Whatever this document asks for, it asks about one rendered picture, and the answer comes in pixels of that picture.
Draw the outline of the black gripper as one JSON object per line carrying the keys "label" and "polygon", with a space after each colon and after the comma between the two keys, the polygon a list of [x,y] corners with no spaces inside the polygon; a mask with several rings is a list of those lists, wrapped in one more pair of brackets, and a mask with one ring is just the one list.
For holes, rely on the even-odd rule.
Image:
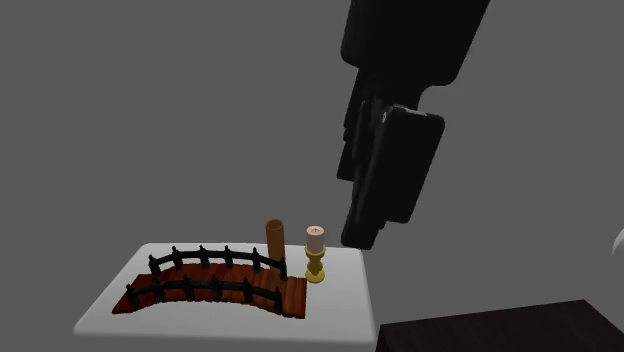
{"label": "black gripper", "polygon": [[388,222],[410,221],[445,129],[439,115],[361,97],[451,84],[490,1],[350,0],[340,54],[358,72],[337,169],[352,183],[342,245],[369,250]]}

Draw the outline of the cream candle yellow holder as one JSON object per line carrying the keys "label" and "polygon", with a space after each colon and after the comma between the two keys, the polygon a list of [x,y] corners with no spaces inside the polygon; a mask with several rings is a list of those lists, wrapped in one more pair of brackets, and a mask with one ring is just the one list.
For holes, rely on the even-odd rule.
{"label": "cream candle yellow holder", "polygon": [[325,254],[324,229],[321,226],[313,225],[306,229],[305,254],[308,258],[306,269],[306,279],[310,283],[320,283],[324,280],[322,258]]}

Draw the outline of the brown cylinder cup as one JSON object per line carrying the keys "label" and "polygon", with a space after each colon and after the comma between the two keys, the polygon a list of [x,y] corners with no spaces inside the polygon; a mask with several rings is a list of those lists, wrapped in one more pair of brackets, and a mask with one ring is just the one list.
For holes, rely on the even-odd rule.
{"label": "brown cylinder cup", "polygon": [[280,261],[285,257],[283,222],[279,219],[271,219],[266,223],[265,231],[269,258]]}

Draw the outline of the white table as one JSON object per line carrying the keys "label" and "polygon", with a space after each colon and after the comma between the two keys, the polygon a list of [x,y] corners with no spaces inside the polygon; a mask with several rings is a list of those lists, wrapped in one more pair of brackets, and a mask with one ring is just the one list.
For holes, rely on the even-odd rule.
{"label": "white table", "polygon": [[362,252],[328,247],[325,278],[307,286],[306,317],[280,317],[236,303],[163,303],[135,313],[114,315],[125,285],[148,268],[150,254],[169,254],[172,243],[142,245],[76,323],[77,336],[138,337],[202,342],[318,342],[328,346],[370,347],[375,323]]}

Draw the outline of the wooden bridge model black railings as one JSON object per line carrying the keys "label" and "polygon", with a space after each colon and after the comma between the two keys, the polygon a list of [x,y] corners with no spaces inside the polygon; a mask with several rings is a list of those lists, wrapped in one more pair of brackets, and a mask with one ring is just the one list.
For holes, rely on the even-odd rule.
{"label": "wooden bridge model black railings", "polygon": [[130,314],[169,302],[225,302],[250,305],[294,319],[306,317],[307,280],[290,276],[285,258],[250,252],[176,247],[162,257],[148,256],[149,271],[125,286],[112,308]]}

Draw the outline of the dark robot stand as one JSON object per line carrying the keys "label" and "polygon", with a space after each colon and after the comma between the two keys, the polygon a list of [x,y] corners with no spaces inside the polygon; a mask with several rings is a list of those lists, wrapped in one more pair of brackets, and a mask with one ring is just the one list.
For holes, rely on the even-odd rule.
{"label": "dark robot stand", "polygon": [[624,332],[573,300],[383,324],[374,352],[624,352]]}

